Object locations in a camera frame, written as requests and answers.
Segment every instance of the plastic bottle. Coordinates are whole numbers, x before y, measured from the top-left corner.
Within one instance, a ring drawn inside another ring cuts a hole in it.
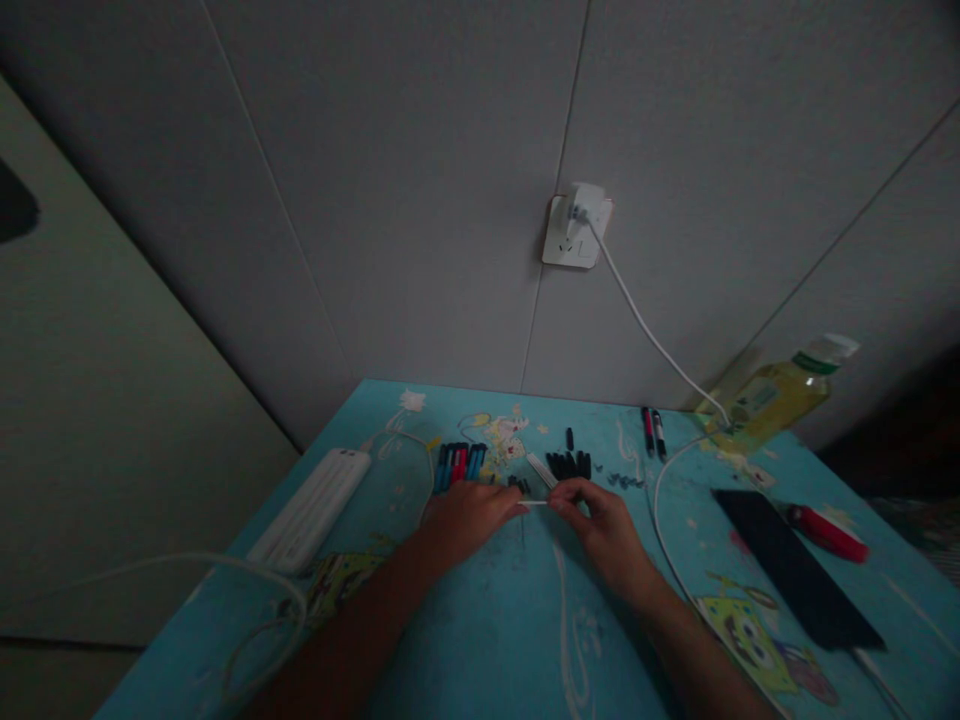
[[[764,365],[724,404],[732,428],[713,436],[725,452],[750,455],[830,397],[829,375],[860,344],[827,334],[807,345],[792,360]],[[718,416],[707,423],[717,429]]]

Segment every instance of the desk surface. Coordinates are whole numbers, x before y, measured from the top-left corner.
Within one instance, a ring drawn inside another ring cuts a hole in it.
[[[699,426],[663,413],[668,452]],[[660,468],[643,451],[640,411],[618,405],[365,381],[230,547],[244,556],[310,471],[334,447],[364,449],[373,466],[317,555],[310,588],[319,617],[413,532],[430,494],[427,441],[486,442],[485,470],[546,488],[524,455],[565,449],[573,428],[590,452],[593,479],[620,493],[644,545],[669,577],[650,522],[644,483]],[[436,450],[433,451],[436,463]],[[725,456],[701,443],[671,467],[661,525],[691,592],[739,648],[742,664],[797,718],[888,717],[874,686],[845,653],[814,646],[729,521],[710,488],[742,487],[746,475],[772,497],[825,510],[871,547],[864,565],[809,545],[886,640],[877,664],[914,718],[960,716],[960,593],[784,433],[756,456]],[[434,589],[407,629],[371,701],[375,717],[666,717],[672,699],[652,650],[629,613],[592,579],[575,538],[546,508],[504,527]],[[226,659],[254,627],[287,611],[282,591],[229,568],[212,571],[157,636],[98,718],[227,717],[220,684]],[[254,677],[287,639],[263,633],[238,662]],[[318,698],[318,708],[323,699]]]

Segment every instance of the hand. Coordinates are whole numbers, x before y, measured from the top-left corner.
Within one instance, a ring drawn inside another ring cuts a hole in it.
[[[444,573],[479,550],[507,520],[529,512],[517,504],[522,498],[516,487],[457,483],[411,539]]]
[[[577,508],[580,500],[586,501],[590,517]],[[619,495],[589,480],[570,478],[553,489],[549,505],[573,528],[607,586],[634,609],[643,610],[654,601],[654,591],[666,586]]]

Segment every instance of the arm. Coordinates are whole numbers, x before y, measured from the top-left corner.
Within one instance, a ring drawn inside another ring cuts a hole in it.
[[[448,570],[527,511],[517,488],[463,482],[255,699],[255,717],[353,717],[410,618]]]
[[[590,508],[589,518],[576,507],[581,499]],[[576,532],[610,589],[637,613],[690,717],[777,718],[657,572],[619,495],[573,478],[550,493],[550,507]]]

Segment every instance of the bottle label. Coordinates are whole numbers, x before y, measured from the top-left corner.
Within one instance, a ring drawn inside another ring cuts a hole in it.
[[[833,365],[832,363],[825,363],[822,360],[816,360],[804,352],[798,352],[796,355],[794,355],[793,362],[795,365],[803,368],[807,372],[816,373],[817,375],[832,375],[840,368],[839,365]]]
[[[739,432],[753,418],[767,409],[778,397],[780,390],[770,378],[754,378],[740,391],[730,405],[730,420],[733,431]]]

